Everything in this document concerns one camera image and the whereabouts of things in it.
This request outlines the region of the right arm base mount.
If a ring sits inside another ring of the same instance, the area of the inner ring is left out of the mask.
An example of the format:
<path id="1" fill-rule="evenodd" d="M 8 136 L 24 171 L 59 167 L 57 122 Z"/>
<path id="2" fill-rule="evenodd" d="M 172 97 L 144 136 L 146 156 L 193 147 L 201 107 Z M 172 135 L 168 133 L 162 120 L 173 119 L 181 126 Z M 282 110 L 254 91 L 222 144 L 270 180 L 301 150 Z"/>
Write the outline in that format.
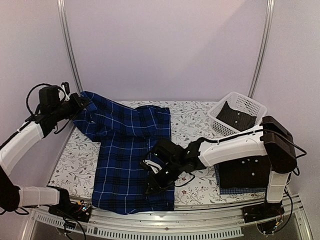
<path id="1" fill-rule="evenodd" d="M 283 222 L 285 210 L 282 200 L 277 203 L 265 200 L 260 204 L 245 206 L 241 212 L 245 223 L 262 221 L 256 225 L 258 231 L 264 235 L 271 235 Z"/>

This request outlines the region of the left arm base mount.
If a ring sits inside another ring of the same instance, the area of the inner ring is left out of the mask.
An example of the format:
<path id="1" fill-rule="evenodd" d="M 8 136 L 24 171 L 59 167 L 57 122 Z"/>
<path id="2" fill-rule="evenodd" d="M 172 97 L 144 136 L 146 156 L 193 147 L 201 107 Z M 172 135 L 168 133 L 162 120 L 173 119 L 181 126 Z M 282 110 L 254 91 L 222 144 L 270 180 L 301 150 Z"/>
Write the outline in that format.
<path id="1" fill-rule="evenodd" d="M 71 216 L 72 219 L 79 222 L 89 222 L 92 212 L 90 203 L 84 202 L 84 200 L 71 201 L 69 192 L 66 189 L 56 186 L 49 187 L 56 189 L 59 193 L 59 202 L 49 207 L 49 214 L 65 218 Z"/>

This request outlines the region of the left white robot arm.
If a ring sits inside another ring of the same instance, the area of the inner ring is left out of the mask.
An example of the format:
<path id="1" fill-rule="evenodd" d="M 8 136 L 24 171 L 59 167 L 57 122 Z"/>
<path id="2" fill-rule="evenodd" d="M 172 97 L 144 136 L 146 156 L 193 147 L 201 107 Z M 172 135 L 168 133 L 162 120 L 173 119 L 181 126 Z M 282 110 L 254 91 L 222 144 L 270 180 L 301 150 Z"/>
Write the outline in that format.
<path id="1" fill-rule="evenodd" d="M 51 132 L 59 134 L 55 128 L 60 121 L 74 120 L 89 104 L 89 100 L 77 93 L 70 93 L 69 83 L 51 85 L 37 84 L 39 103 L 35 111 L 25 100 L 29 117 L 0 146 L 0 207 L 4 213 L 16 212 L 25 207 L 50 206 L 63 217 L 74 213 L 75 204 L 69 192 L 60 187 L 18 186 L 9 176 L 21 158 Z"/>

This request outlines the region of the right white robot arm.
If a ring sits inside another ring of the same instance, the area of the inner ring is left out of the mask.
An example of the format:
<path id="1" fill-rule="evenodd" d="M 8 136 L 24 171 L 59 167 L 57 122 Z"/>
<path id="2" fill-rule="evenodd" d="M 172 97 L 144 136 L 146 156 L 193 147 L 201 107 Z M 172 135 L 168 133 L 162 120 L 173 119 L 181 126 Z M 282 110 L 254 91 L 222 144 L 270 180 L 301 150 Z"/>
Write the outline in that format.
<path id="1" fill-rule="evenodd" d="M 289 175 L 297 167 L 296 149 L 293 135 L 272 116 L 265 116 L 260 124 L 230 136 L 212 140 L 201 137 L 186 148 L 161 139 L 150 153 L 164 166 L 154 172 L 141 162 L 149 172 L 145 194 L 155 195 L 173 187 L 183 172 L 191 173 L 233 160 L 267 157 L 268 184 L 265 202 L 259 206 L 258 213 L 262 218 L 269 218 L 278 210 Z"/>

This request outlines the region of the blue plaid long sleeve shirt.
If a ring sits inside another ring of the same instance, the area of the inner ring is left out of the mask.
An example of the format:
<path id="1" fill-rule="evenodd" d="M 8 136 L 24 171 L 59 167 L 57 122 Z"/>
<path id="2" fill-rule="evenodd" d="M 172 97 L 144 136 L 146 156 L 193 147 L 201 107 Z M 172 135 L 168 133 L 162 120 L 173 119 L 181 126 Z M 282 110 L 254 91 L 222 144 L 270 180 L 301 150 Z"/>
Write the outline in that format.
<path id="1" fill-rule="evenodd" d="M 172 211 L 175 189 L 146 194 L 149 173 L 140 163 L 151 160 L 151 149 L 171 139 L 171 113 L 167 107 L 131 108 L 83 91 L 87 107 L 73 124 L 91 141 L 100 143 L 91 197 L 96 208 L 120 215 Z"/>

